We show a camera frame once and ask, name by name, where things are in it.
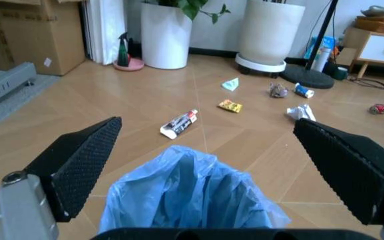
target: gray mat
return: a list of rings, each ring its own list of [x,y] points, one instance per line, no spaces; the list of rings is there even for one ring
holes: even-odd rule
[[[0,122],[27,104],[34,97],[60,79],[58,76],[38,74],[32,86],[21,86],[0,99]]]

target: green leaf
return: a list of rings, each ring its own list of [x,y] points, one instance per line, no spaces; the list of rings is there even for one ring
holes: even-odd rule
[[[198,8],[198,10],[202,8],[207,3],[207,1],[208,0],[187,0],[190,5]]]
[[[199,8],[196,8],[192,5],[186,5],[182,7],[181,10],[188,18],[190,18],[190,20],[193,21],[195,17],[198,15]]]
[[[179,8],[182,9],[182,8],[186,7],[187,5],[189,5],[188,0],[178,0],[177,6]]]
[[[224,14],[225,12],[226,12],[226,4],[223,4],[219,14]]]
[[[211,14],[211,19],[213,21],[213,24],[217,23],[217,20],[219,20],[219,16],[217,15],[217,13],[213,13]]]

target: wooden side table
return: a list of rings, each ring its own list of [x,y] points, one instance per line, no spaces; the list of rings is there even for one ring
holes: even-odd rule
[[[384,64],[384,33],[350,27],[346,30],[343,45],[356,49],[351,68],[357,62],[363,63],[358,78],[363,77],[369,64]]]

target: black lamp pole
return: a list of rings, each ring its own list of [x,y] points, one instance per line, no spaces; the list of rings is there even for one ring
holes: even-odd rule
[[[306,64],[306,70],[310,70],[312,64],[314,63],[315,57],[317,56],[319,46],[321,45],[324,34],[326,34],[327,27],[329,26],[330,19],[333,16],[333,12],[336,9],[336,5],[338,4],[338,0],[331,0],[330,7],[328,8],[327,15],[325,16],[324,22],[322,23],[321,30],[319,31],[318,37],[316,38],[315,45],[312,49],[312,53],[310,54],[309,61]]]
[[[323,41],[324,34],[329,26],[330,20],[336,9],[338,0],[331,0],[330,7],[328,8],[327,15],[325,15],[324,22],[319,30],[318,37],[316,38],[315,45],[313,46],[312,53],[307,61],[306,67],[287,64],[285,70],[280,73],[280,76],[285,80],[294,84],[299,83],[302,86],[316,88],[316,89],[329,89],[333,87],[335,81],[329,75],[322,72],[312,70],[317,52],[320,49],[321,42]]]

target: red can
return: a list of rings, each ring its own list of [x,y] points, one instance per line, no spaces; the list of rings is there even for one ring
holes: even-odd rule
[[[384,114],[384,104],[374,104],[369,110],[372,114]]]

